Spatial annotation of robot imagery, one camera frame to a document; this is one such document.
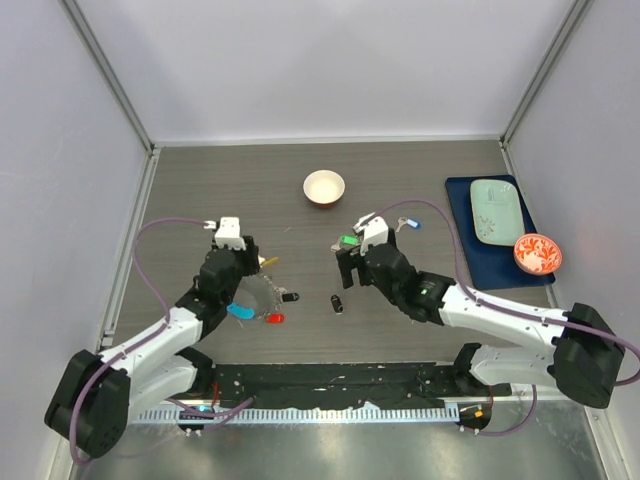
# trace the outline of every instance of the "black base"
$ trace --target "black base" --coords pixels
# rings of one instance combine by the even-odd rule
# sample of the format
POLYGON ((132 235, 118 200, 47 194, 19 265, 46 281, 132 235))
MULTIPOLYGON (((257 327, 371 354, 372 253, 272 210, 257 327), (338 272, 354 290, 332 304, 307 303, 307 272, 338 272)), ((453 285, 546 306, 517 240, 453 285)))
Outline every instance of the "black base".
MULTIPOLYGON (((253 408, 341 410, 367 401, 382 409, 441 408, 442 398, 489 396, 484 385, 467 385, 463 392, 459 375, 453 366, 435 363, 217 365, 214 382, 224 408, 249 397, 253 408)), ((509 396, 511 388, 496 385, 492 393, 509 396)))

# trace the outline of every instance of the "white backdrop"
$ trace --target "white backdrop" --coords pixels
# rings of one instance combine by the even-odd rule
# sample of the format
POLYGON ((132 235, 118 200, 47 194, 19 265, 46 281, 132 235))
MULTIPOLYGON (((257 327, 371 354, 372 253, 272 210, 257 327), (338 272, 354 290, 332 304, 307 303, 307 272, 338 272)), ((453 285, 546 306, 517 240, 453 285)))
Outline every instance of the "white backdrop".
POLYGON ((145 153, 57 2, 0 2, 0 477, 42 479, 44 414, 94 349, 145 153))
MULTIPOLYGON (((561 306, 588 303, 640 346, 640 2, 596 1, 512 144, 538 229, 559 242, 561 306)), ((638 361, 628 353, 624 376, 638 361)), ((640 385, 610 418, 640 478, 640 385)))
POLYGON ((156 142, 501 134, 572 0, 80 0, 156 142))

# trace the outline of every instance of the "white bracket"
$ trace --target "white bracket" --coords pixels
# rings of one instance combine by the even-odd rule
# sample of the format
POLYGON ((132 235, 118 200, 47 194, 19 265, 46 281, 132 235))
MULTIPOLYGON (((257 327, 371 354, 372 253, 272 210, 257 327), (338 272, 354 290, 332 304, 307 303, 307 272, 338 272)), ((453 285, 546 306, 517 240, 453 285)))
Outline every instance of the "white bracket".
POLYGON ((362 245, 360 245, 360 255, 369 251, 369 248, 387 243, 389 240, 389 226, 382 217, 376 217, 364 227, 362 245))
POLYGON ((547 371, 553 356, 533 353, 522 347, 495 348, 483 345, 471 359, 471 374, 485 385, 523 383, 556 388, 547 371))
POLYGON ((214 239, 218 248, 247 249, 244 239, 240 236, 240 219, 238 217, 222 217, 214 239))
MULTIPOLYGON (((147 381, 152 371, 158 368, 167 358, 183 348, 197 343, 202 335, 202 322, 186 308, 174 307, 170 311, 171 320, 164 331, 153 340, 138 347, 112 365, 114 370, 124 369, 131 378, 131 390, 147 381)), ((116 354, 124 352, 131 345, 156 331, 164 323, 160 320, 135 337, 100 353, 102 361, 112 359, 116 354)))
MULTIPOLYGON (((559 308, 539 308, 487 295, 474 289, 471 289, 471 292, 478 298, 516 312, 567 321, 564 312, 559 308)), ((440 309, 440 318, 445 325, 488 333, 547 358, 551 357, 556 349, 551 343, 553 337, 562 336, 564 331, 564 327, 524 320, 513 314, 501 313, 478 304, 467 296, 460 285, 449 287, 442 301, 444 307, 440 309)))
POLYGON ((358 222, 353 226, 353 232, 356 235, 360 235, 363 231, 364 231, 364 227, 362 226, 362 223, 368 219, 371 218, 373 215, 375 215, 376 212, 371 212, 369 215, 365 215, 364 217, 360 217, 358 219, 358 222))
POLYGON ((153 370, 148 380, 129 394, 129 422, 164 399, 188 391, 198 370, 186 358, 174 355, 153 370))

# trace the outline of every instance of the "white bowl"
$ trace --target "white bowl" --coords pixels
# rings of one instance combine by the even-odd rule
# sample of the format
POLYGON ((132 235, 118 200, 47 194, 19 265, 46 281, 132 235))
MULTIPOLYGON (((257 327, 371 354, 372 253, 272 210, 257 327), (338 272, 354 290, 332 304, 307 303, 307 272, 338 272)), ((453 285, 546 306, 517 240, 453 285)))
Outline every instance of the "white bowl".
POLYGON ((317 170, 304 180, 305 196, 319 208, 331 208, 344 194, 344 180, 331 170, 317 170))

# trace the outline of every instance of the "red object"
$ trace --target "red object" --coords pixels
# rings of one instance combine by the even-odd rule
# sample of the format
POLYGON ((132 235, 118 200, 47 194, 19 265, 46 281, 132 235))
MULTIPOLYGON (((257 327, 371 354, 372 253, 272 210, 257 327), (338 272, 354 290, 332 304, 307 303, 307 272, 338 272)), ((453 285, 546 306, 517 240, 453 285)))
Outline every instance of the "red object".
POLYGON ((274 313, 273 315, 269 315, 267 317, 267 323, 282 323, 284 322, 284 314, 282 313, 274 313))
POLYGON ((528 233, 513 247, 518 266, 533 275, 547 275, 562 265, 562 252, 553 240, 537 233, 528 233))
POLYGON ((220 396, 220 393, 218 392, 218 382, 214 383, 211 386, 213 387, 213 400, 211 400, 211 409, 213 410, 213 406, 218 401, 218 397, 220 396))

